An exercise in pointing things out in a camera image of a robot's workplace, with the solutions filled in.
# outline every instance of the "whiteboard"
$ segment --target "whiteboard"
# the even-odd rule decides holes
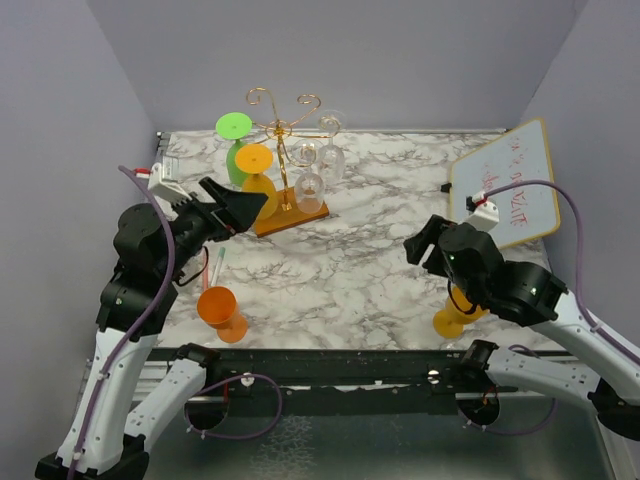
[[[553,181],[544,121],[535,118],[491,143],[460,157],[451,166],[449,216],[461,222],[468,215],[466,198],[523,180]],[[491,197],[500,222],[489,232],[499,248],[555,232],[560,226],[558,199],[552,188],[526,186]]]

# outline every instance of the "marble tabletop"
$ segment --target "marble tabletop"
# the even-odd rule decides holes
[[[227,249],[220,285],[236,295],[249,321],[239,348],[464,349],[475,339],[503,345],[559,349],[550,340],[492,315],[450,340],[433,329],[447,297],[444,279],[409,265],[402,242],[430,215],[446,216],[450,162],[496,138],[495,134],[342,133],[343,180],[327,190],[331,212],[322,220],[258,239],[253,232],[210,244],[212,258]],[[295,139],[287,139],[292,144]],[[274,142],[267,142],[274,147]],[[188,191],[202,192],[204,175],[228,185],[230,142],[211,131],[172,134],[168,155],[179,158]],[[282,188],[277,162],[267,172]],[[293,184],[300,169],[288,168]],[[168,205],[163,205],[169,212]],[[511,260],[547,266],[540,240],[503,251]],[[195,342],[227,347],[196,312],[197,281],[181,289],[159,346]]]

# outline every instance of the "gray backdrop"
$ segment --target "gray backdrop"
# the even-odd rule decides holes
[[[584,217],[589,308],[636,344],[639,25],[637,0],[590,0],[523,117],[546,119],[556,180]],[[560,204],[563,225],[546,245],[554,271],[573,284],[575,226]]]
[[[0,7],[0,478],[66,434],[154,130],[83,0]]]
[[[151,120],[210,129],[273,89],[351,127],[513,127],[586,0],[89,0]],[[257,120],[270,110],[247,110]]]

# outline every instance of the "wooden base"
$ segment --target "wooden base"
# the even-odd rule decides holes
[[[258,220],[253,224],[253,230],[259,237],[264,237],[272,233],[286,230],[287,228],[296,227],[312,220],[318,220],[329,215],[329,208],[326,203],[322,204],[320,210],[315,213],[304,213],[298,208],[296,196],[293,193],[293,187],[287,190],[287,197],[291,204],[291,210],[284,211],[282,204],[284,203],[284,190],[278,191],[278,209],[276,213],[265,220]]]

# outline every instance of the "whiteboard frame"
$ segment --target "whiteboard frame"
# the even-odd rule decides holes
[[[498,138],[496,138],[495,140],[490,141],[489,143],[483,145],[480,148],[476,148],[474,151],[467,153],[466,155],[463,155],[462,157],[456,158],[453,162],[451,162],[451,167],[449,167],[449,182],[451,184],[453,184],[453,164],[455,164],[456,162],[467,158],[471,155],[474,155],[475,153],[479,152],[480,150],[482,150],[485,147],[488,147],[489,145],[491,145],[492,143],[498,142],[500,140],[502,140],[506,135],[509,135],[527,125],[529,125],[530,123],[533,122],[540,122],[540,127],[542,128],[542,138],[544,140],[544,151],[547,155],[547,166],[549,167],[549,179],[551,182],[555,182],[554,176],[553,176],[553,168],[551,166],[551,152],[549,151],[549,139],[547,138],[547,126],[544,123],[544,119],[542,117],[535,117],[532,118],[531,120],[529,120],[526,123],[523,123],[522,125],[518,125],[516,128],[509,130],[508,132],[505,132],[503,135],[500,135]],[[560,207],[558,206],[558,192],[556,192],[555,189],[552,189],[552,195],[553,195],[553,205],[555,207],[555,212],[556,212],[556,224],[554,227],[552,227],[550,230],[540,233],[538,235],[534,235],[533,237],[529,237],[529,238],[525,238],[523,240],[519,240],[517,242],[513,242],[513,243],[509,243],[507,245],[503,245],[500,247],[500,250],[505,249],[505,248],[509,248],[509,247],[513,247],[515,245],[520,245],[521,243],[526,243],[526,242],[530,242],[531,240],[535,240],[537,238],[542,238],[542,237],[546,237],[547,235],[551,235],[552,233],[555,233],[558,231],[558,229],[560,228],[560,224],[562,223],[562,219],[560,218]],[[453,219],[453,190],[451,190],[451,192],[449,193],[449,218]]]

